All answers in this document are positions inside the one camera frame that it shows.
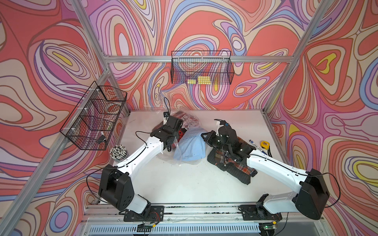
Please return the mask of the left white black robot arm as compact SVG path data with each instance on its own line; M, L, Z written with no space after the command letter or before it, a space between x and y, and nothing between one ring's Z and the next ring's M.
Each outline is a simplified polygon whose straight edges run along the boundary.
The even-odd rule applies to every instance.
M171 146L179 138L183 120L169 116L162 126L156 128L128 159L117 166L107 165L103 168L98 194L119 211L129 210L140 215L150 211L151 203L136 194L133 180L156 155L164 150L171 151Z

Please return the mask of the red black buffalo plaid shirt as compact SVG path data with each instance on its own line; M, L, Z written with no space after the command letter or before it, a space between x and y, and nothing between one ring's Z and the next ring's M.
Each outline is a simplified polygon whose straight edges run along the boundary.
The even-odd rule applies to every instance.
M179 140L184 136L184 134L191 128L200 127L199 119L191 115L190 113L184 111L178 111L172 115L175 118L181 119L183 124L179 131Z

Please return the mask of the light blue shirt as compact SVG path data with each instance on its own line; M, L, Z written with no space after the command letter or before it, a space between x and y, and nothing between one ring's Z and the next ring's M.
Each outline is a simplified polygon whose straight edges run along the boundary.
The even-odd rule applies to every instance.
M201 134L206 130L200 127L188 129L178 142L173 158L182 162L191 162L206 157L206 143Z

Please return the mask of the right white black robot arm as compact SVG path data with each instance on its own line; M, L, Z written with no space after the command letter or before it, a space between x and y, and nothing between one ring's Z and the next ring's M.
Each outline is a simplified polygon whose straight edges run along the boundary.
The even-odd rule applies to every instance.
M315 169L305 171L275 160L251 143L240 140L225 121L221 121L218 131L202 133L201 137L207 145L221 151L231 161L246 164L291 189L289 193L262 195L255 203L254 215L268 219L282 212L299 212L313 220L321 218L330 196L321 172Z

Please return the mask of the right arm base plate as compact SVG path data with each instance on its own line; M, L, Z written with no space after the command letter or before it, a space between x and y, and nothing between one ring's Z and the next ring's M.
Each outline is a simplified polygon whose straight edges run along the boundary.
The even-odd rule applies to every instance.
M281 213L271 214L264 207L257 205L240 205L238 210L241 212L244 221L281 221Z

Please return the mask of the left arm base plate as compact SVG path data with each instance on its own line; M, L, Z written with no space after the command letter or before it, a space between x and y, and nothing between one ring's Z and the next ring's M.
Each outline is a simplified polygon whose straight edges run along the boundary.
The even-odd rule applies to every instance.
M164 218L164 206L147 206L142 213L126 210L124 222L150 222L159 223Z

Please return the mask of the clear plastic vacuum bag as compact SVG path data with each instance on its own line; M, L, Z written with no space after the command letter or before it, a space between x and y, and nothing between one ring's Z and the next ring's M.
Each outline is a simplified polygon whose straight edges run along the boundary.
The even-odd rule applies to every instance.
M173 116L183 121L179 138L170 152L164 150L157 158L172 165L196 165L206 156L206 144L201 137L206 130L201 127L199 118L187 111L180 110Z

